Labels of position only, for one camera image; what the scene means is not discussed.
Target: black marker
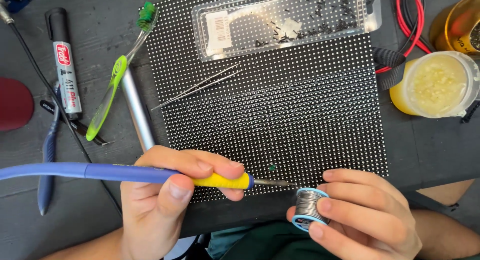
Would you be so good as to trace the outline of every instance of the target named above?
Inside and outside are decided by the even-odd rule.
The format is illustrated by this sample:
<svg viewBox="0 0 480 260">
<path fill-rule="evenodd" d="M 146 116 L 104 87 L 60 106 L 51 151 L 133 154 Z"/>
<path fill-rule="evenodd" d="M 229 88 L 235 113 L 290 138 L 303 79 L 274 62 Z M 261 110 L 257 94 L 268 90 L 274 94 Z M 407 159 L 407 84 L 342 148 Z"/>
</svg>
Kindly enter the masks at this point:
<svg viewBox="0 0 480 260">
<path fill-rule="evenodd" d="M 80 119 L 82 117 L 82 106 L 80 105 L 74 60 L 72 59 L 67 10 L 61 7 L 53 8 L 45 13 L 45 21 L 48 37 L 53 41 L 63 108 L 69 119 Z"/>
</svg>

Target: barcode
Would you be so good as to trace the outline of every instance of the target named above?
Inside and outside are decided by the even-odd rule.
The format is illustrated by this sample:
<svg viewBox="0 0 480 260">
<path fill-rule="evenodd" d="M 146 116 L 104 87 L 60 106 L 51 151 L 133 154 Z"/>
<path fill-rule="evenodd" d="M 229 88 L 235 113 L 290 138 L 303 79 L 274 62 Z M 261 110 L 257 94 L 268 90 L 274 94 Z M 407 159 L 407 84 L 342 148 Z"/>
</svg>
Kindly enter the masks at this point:
<svg viewBox="0 0 480 260">
<path fill-rule="evenodd" d="M 223 23 L 223 17 L 215 18 L 215 33 L 217 41 L 225 41 L 227 39 L 225 36 L 225 24 Z"/>
</svg>

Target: gray table surface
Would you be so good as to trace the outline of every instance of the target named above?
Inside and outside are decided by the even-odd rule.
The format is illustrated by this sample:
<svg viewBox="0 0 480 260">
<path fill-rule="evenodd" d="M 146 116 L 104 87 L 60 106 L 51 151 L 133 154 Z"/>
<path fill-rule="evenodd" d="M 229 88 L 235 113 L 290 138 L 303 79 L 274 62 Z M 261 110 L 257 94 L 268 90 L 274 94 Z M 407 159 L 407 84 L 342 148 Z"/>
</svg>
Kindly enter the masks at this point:
<svg viewBox="0 0 480 260">
<path fill-rule="evenodd" d="M 43 14 L 57 6 L 67 9 L 86 124 L 103 96 L 114 61 L 130 49 L 137 37 L 137 8 L 145 1 L 33 0 L 14 16 L 39 67 L 53 81 L 56 79 L 53 51 Z M 456 1 L 427 0 L 426 26 L 442 8 Z M 383 24 L 371 33 L 372 46 L 397 50 L 405 40 L 396 24 L 392 4 L 392 0 L 381 0 Z M 428 29 L 423 34 L 428 37 Z M 39 107 L 39 101 L 47 97 L 46 89 L 6 25 L 0 25 L 0 45 L 0 77 L 23 82 L 35 102 L 33 117 L 26 126 L 0 132 L 0 168 L 41 162 L 42 142 L 52 118 Z M 415 49 L 408 59 L 422 55 L 422 51 Z M 158 96 L 146 48 L 132 65 L 148 108 L 156 106 Z M 416 190 L 480 176 L 476 161 L 480 118 L 474 117 L 469 124 L 460 125 L 459 118 L 408 116 L 393 106 L 388 92 L 381 92 L 380 103 L 390 171 L 388 180 L 397 188 Z M 108 129 L 102 130 L 101 136 L 116 142 L 104 147 L 86 140 L 82 142 L 94 162 L 132 164 L 142 150 L 121 92 L 114 100 L 111 113 L 115 115 L 108 117 L 104 124 Z M 152 120 L 158 142 L 168 145 L 160 112 L 154 112 Z M 61 126 L 57 138 L 57 161 L 84 161 L 65 126 Z M 3 259 L 35 259 L 122 225 L 98 181 L 56 178 L 55 195 L 48 214 L 43 217 L 37 207 L 37 183 L 37 177 L 0 181 L 0 256 Z M 109 186 L 120 199 L 119 183 L 111 182 Z M 182 235 L 281 218 L 290 201 L 291 192 L 283 192 L 246 198 L 235 204 L 218 201 L 195 205 L 187 212 Z"/>
</svg>

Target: metal tube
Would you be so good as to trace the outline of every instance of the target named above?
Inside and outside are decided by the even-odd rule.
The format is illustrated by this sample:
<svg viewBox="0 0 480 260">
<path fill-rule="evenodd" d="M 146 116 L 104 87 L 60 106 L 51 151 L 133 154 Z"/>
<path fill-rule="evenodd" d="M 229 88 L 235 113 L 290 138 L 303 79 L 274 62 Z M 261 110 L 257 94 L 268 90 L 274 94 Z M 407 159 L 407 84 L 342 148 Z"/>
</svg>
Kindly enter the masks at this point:
<svg viewBox="0 0 480 260">
<path fill-rule="evenodd" d="M 123 74 L 121 88 L 127 99 L 128 109 L 130 110 L 131 119 L 133 120 L 133 125 L 135 125 L 135 130 L 140 140 L 141 149 L 143 152 L 146 152 L 155 145 L 155 140 L 148 122 L 146 108 L 140 99 L 130 67 L 128 67 Z"/>
</svg>

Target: finger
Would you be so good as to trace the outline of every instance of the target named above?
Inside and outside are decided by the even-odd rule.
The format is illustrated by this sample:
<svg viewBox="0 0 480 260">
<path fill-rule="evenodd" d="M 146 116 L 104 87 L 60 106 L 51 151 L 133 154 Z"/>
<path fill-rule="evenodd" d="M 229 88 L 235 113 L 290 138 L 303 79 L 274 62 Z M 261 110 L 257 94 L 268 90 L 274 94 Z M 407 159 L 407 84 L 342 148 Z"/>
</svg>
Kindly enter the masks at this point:
<svg viewBox="0 0 480 260">
<path fill-rule="evenodd" d="M 194 193 L 194 182 L 187 176 L 175 174 L 163 184 L 156 199 L 156 212 L 160 220 L 172 222 L 178 219 Z"/>
<path fill-rule="evenodd" d="M 291 222 L 293 215 L 295 215 L 296 206 L 290 207 L 286 210 L 286 219 Z"/>
<path fill-rule="evenodd" d="M 219 188 L 219 190 L 231 201 L 240 201 L 243 198 L 243 189 Z"/>
<path fill-rule="evenodd" d="M 228 179 L 236 179 L 243 175 L 245 168 L 242 163 L 232 161 L 222 155 L 198 150 L 183 150 L 196 158 L 213 166 L 215 173 Z"/>
<path fill-rule="evenodd" d="M 153 146 L 142 155 L 135 165 L 173 169 L 189 177 L 206 178 L 212 175 L 213 166 L 189 153 L 164 146 Z"/>
<path fill-rule="evenodd" d="M 399 190 L 384 178 L 371 172 L 341 168 L 324 171 L 321 177 L 330 183 L 346 182 L 373 186 L 391 194 L 405 208 L 409 206 L 409 203 Z"/>
<path fill-rule="evenodd" d="M 372 260 L 384 258 L 383 253 L 346 237 L 332 227 L 313 222 L 308 230 L 310 237 L 343 260 Z"/>
<path fill-rule="evenodd" d="M 351 226 L 394 248 L 403 245 L 409 230 L 396 216 L 349 202 L 321 198 L 318 212 L 331 220 Z"/>
<path fill-rule="evenodd" d="M 368 185 L 332 182 L 323 183 L 317 189 L 327 193 L 330 198 L 350 202 L 381 212 L 407 218 L 408 212 L 392 195 Z"/>
</svg>

